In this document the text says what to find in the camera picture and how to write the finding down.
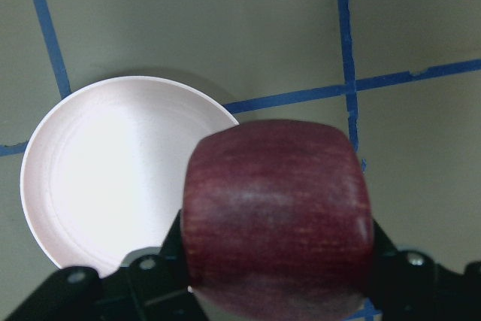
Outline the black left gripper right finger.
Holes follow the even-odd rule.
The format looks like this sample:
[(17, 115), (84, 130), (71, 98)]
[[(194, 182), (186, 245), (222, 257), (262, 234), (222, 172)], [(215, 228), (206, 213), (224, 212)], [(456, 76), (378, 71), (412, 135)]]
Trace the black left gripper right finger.
[(454, 320), (466, 306), (464, 281), (417, 250), (399, 250), (377, 221), (366, 296), (382, 320)]

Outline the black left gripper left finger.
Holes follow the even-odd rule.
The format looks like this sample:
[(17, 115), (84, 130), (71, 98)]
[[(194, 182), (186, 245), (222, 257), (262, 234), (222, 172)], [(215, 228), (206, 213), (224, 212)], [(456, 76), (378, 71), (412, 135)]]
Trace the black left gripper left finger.
[(205, 320), (189, 290), (177, 214), (159, 249), (141, 250), (102, 281), (101, 320)]

